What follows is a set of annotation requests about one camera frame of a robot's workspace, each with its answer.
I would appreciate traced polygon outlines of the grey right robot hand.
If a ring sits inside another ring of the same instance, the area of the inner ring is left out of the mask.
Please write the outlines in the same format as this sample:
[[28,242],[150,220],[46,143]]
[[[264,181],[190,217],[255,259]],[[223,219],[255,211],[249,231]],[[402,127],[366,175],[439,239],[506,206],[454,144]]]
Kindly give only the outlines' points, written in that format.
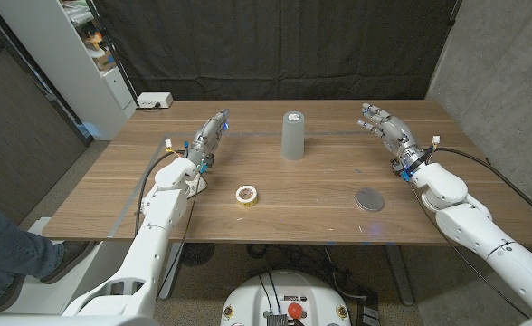
[[375,105],[364,103],[361,111],[372,122],[360,120],[358,125],[380,138],[385,147],[397,157],[402,166],[401,171],[412,176],[427,159],[427,154],[410,128],[399,118]]

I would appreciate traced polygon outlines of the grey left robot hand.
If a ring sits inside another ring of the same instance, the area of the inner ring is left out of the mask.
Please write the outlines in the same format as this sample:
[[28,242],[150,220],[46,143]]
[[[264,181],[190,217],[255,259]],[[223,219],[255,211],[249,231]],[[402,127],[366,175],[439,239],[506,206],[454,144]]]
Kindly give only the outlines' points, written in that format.
[[215,153],[222,135],[228,130],[228,117],[229,110],[221,110],[195,133],[186,154],[195,165],[201,165]]

